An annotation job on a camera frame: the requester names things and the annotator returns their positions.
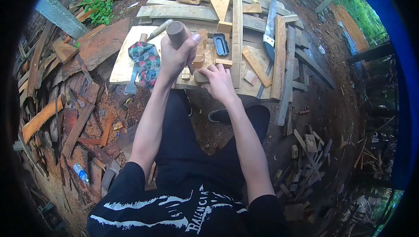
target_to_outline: black t-shirt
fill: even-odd
[[[290,236],[276,196],[248,209],[210,182],[186,180],[176,189],[144,191],[144,172],[128,162],[87,220],[90,236]]]

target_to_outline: black pants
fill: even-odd
[[[158,167],[156,185],[171,188],[186,178],[204,178],[222,185],[226,193],[241,199],[244,177],[237,155],[235,138],[217,153],[208,156],[195,137],[188,116],[189,103],[183,90],[172,90],[167,101],[163,120],[163,135],[155,162]],[[246,114],[262,143],[270,120],[269,110],[262,105],[246,109]],[[221,123],[231,124],[227,114],[219,118]]]

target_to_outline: hand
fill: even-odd
[[[208,68],[201,68],[198,71],[205,74],[210,82],[202,85],[202,88],[206,88],[212,97],[219,100],[226,108],[240,101],[234,90],[229,69],[224,69],[222,64],[217,66],[211,64]]]
[[[166,35],[161,40],[161,66],[160,73],[164,79],[173,83],[181,71],[191,64],[196,57],[196,47],[201,40],[201,35],[194,34],[185,28],[188,39],[176,50]]]

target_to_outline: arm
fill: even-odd
[[[233,125],[237,154],[247,185],[249,204],[262,195],[275,195],[271,184],[265,152],[247,117],[240,98],[234,91],[230,70],[222,64],[211,64],[199,70],[209,79],[203,87],[227,109]]]
[[[160,147],[164,112],[170,88],[183,68],[191,64],[196,56],[196,46],[201,36],[199,34],[192,36],[189,30],[186,30],[186,33],[189,38],[178,50],[173,48],[167,35],[161,41],[160,73],[139,121],[132,145],[132,154],[129,158],[129,161],[141,166],[145,177],[148,177]]]

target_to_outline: left hand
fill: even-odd
[[[190,65],[196,57],[196,47],[201,40],[201,35],[194,34],[185,28],[188,39],[176,50],[172,46],[169,36],[161,40],[161,66],[160,73],[164,79],[173,83],[182,70]]]

